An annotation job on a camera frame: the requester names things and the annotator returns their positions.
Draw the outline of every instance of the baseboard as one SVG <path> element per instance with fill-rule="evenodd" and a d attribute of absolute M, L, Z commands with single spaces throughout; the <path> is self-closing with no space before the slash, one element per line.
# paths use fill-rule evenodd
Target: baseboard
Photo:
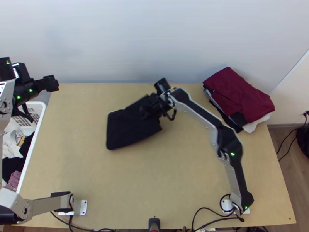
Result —
<path fill-rule="evenodd" d="M 303 123 L 287 123 L 287 124 L 269 124 L 268 128 L 280 128 L 280 127 L 301 127 Z"/>

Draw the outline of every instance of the white wall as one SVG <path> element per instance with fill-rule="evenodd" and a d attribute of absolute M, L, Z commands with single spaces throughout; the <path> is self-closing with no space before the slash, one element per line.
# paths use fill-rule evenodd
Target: white wall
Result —
<path fill-rule="evenodd" d="M 270 95 L 276 111 L 267 124 L 304 123 L 309 109 L 309 50 Z"/>
<path fill-rule="evenodd" d="M 14 0 L 0 56 L 62 82 L 201 82 L 229 65 L 269 93 L 309 48 L 308 0 Z"/>

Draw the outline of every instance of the white cloth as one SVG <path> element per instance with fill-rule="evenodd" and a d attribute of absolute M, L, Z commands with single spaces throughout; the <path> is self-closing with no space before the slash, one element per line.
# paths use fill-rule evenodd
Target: white cloth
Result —
<path fill-rule="evenodd" d="M 260 118 L 259 120 L 256 120 L 252 123 L 248 123 L 246 125 L 243 126 L 244 130 L 248 133 L 252 133 L 254 132 L 256 126 L 259 124 L 259 123 L 262 123 L 262 122 L 265 122 L 266 120 L 268 120 L 270 118 L 270 116 L 272 115 L 272 112 L 264 115 L 262 118 Z"/>
<path fill-rule="evenodd" d="M 22 158 L 19 152 L 20 147 L 16 144 L 19 143 L 23 134 L 21 130 L 13 130 L 3 136 L 2 158 Z"/>

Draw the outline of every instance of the black cable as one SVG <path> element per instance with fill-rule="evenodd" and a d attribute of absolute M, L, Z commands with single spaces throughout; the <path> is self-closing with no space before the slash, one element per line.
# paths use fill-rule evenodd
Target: black cable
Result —
<path fill-rule="evenodd" d="M 70 230 L 70 232 L 73 232 L 72 227 L 71 227 L 72 220 L 73 220 L 73 215 L 70 215 L 70 218 L 69 218 L 69 230 Z"/>
<path fill-rule="evenodd" d="M 265 230 L 266 232 L 269 232 L 269 231 L 266 229 L 266 227 L 265 227 L 265 226 L 263 226 L 263 228 L 264 228 L 264 230 Z"/>
<path fill-rule="evenodd" d="M 303 124 L 302 127 L 304 127 L 304 126 L 306 125 L 306 123 L 307 123 L 307 114 L 306 114 L 306 113 L 303 113 L 303 115 L 305 116 L 306 120 L 305 120 L 305 123 Z M 276 154 L 279 153 L 279 151 L 280 151 L 280 149 L 281 149 L 281 147 L 282 147 L 282 144 L 283 144 L 283 142 L 287 139 L 287 137 L 289 137 L 290 134 L 291 134 L 293 131 L 297 130 L 297 129 L 299 129 L 299 128 L 296 128 L 296 129 L 292 130 L 292 131 L 282 140 L 282 142 L 281 142 L 281 144 L 280 144 L 280 146 L 279 146 L 279 149 L 278 149 L 278 151 L 276 152 Z"/>
<path fill-rule="evenodd" d="M 216 214 L 216 215 L 218 215 L 218 216 L 221 216 L 221 217 L 224 217 L 224 218 L 214 220 L 214 221 L 209 222 L 209 223 L 207 223 L 207 224 L 205 224 L 205 225 L 202 225 L 201 227 L 199 227 L 199 228 L 197 228 L 196 230 L 194 230 L 193 227 L 194 227 L 194 220 L 195 220 L 195 217 L 196 217 L 197 213 L 198 213 L 199 211 L 203 210 L 203 209 L 209 210 L 209 211 L 213 212 L 214 214 Z M 233 207 L 233 210 L 232 210 L 231 213 L 229 213 L 228 215 L 221 215 L 221 214 L 219 214 L 219 213 L 213 211 L 213 210 L 210 209 L 210 208 L 201 207 L 201 208 L 199 208 L 199 209 L 196 211 L 196 213 L 194 214 L 194 217 L 193 217 L 193 220 L 192 220 L 192 225 L 191 225 L 191 230 L 192 230 L 192 232 L 195 232 L 195 231 L 200 230 L 200 229 L 202 229 L 202 228 L 204 228 L 204 227 L 206 227 L 206 226 L 208 226 L 208 225 L 210 225 L 210 224 L 213 224 L 213 223 L 219 222 L 219 221 L 223 221 L 223 220 L 239 219 L 241 222 L 244 222 L 244 219 L 243 219 L 243 218 L 240 218 L 240 217 L 238 217 L 238 216 L 237 216 L 237 217 L 227 218 L 227 217 L 231 216 L 231 215 L 234 213 L 235 210 L 236 210 L 236 208 Z"/>
<path fill-rule="evenodd" d="M 211 224 L 213 224 L 213 223 L 215 223 L 215 222 L 225 221 L 225 220 L 231 220 L 231 219 L 239 219 L 241 222 L 244 222 L 244 219 L 241 218 L 241 217 L 220 218 L 220 219 L 214 220 L 214 221 L 212 221 L 212 222 L 209 222 L 209 223 L 207 223 L 207 224 L 205 224 L 205 225 L 202 225 L 201 227 L 197 228 L 196 230 L 193 230 L 193 232 L 196 232 L 196 231 L 198 231 L 198 230 L 200 230 L 200 229 L 203 229 L 203 228 L 205 228 L 206 226 L 209 226 L 209 225 L 211 225 Z"/>
<path fill-rule="evenodd" d="M 290 149 L 291 149 L 291 146 L 292 146 L 293 142 L 295 141 L 295 139 L 296 139 L 296 137 L 295 137 L 295 138 L 293 139 L 293 141 L 291 142 L 291 144 L 290 144 L 289 149 L 287 150 L 287 152 L 279 159 L 279 162 L 280 162 L 280 160 L 282 160 L 283 157 L 285 157 L 285 156 L 289 153 L 289 151 L 290 151 Z"/>
<path fill-rule="evenodd" d="M 231 194 L 225 194 L 223 197 L 221 197 L 221 199 L 220 199 L 220 201 L 219 201 L 219 206 L 220 206 L 220 208 L 222 209 L 222 211 L 223 212 L 231 212 L 234 208 L 231 208 L 230 210 L 224 210 L 223 208 L 222 208 L 222 200 L 223 200 L 223 198 L 225 198 L 226 196 L 230 196 Z"/>
<path fill-rule="evenodd" d="M 76 228 L 76 229 L 83 230 L 83 231 L 88 231 L 88 232 L 100 232 L 100 231 L 103 231 L 103 230 L 107 230 L 107 231 L 109 231 L 109 232 L 121 232 L 121 231 L 116 231 L 116 230 L 109 229 L 109 228 L 103 228 L 103 229 L 100 229 L 100 230 L 89 230 L 89 229 L 84 229 L 84 228 L 81 228 L 81 227 L 78 227 L 78 226 L 75 226 L 75 225 L 72 225 L 72 224 L 70 224 L 70 223 L 68 223 L 68 222 L 63 221 L 62 219 L 58 218 L 52 211 L 50 211 L 50 213 L 51 213 L 57 220 L 61 221 L 62 223 L 66 224 L 66 225 L 68 225 L 69 228 L 72 227 L 72 228 Z"/>

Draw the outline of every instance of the wall outlet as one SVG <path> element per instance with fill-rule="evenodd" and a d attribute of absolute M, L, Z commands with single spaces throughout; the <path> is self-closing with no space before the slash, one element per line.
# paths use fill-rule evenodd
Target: wall outlet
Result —
<path fill-rule="evenodd" d="M 309 111 L 309 109 L 305 109 L 303 112 L 301 112 L 299 115 L 303 115 L 306 113 L 306 111 Z"/>

